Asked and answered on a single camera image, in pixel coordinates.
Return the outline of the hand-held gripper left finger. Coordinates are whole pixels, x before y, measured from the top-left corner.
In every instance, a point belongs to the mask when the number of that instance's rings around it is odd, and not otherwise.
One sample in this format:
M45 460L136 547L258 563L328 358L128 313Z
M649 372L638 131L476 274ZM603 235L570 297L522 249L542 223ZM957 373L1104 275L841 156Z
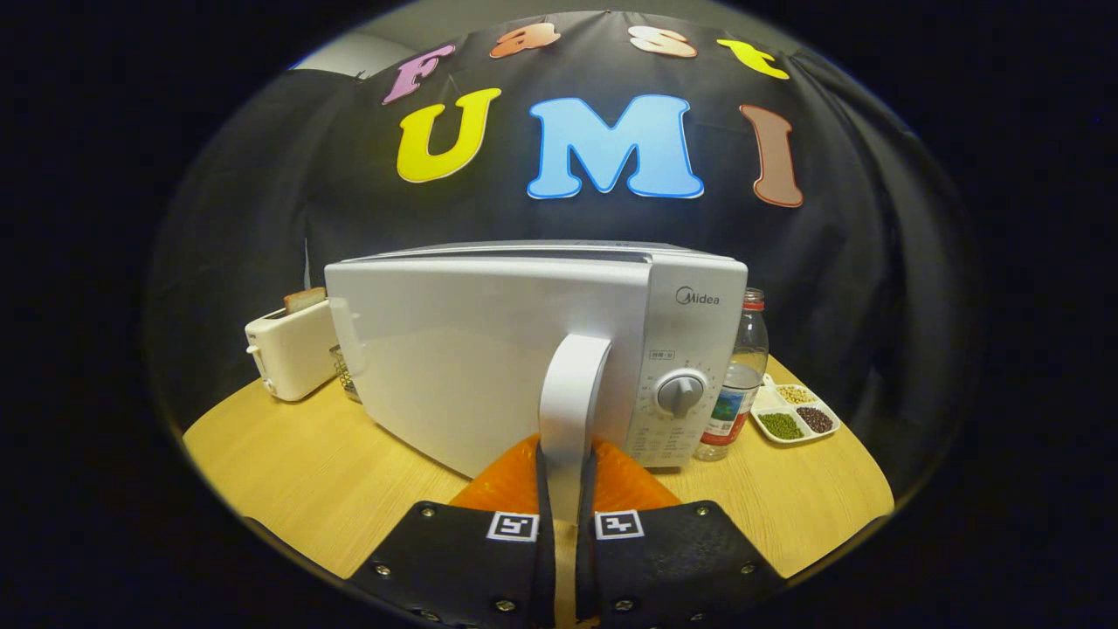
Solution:
M555 628L555 518L539 435L446 504L416 502L349 578L427 625Z

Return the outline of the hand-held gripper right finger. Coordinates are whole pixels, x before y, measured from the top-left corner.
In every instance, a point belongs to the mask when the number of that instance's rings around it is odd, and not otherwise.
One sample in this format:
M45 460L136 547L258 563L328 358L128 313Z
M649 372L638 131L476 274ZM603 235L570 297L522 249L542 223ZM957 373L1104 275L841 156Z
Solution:
M576 520L575 616L598 628L735 628L785 576L716 501L680 501L595 439Z

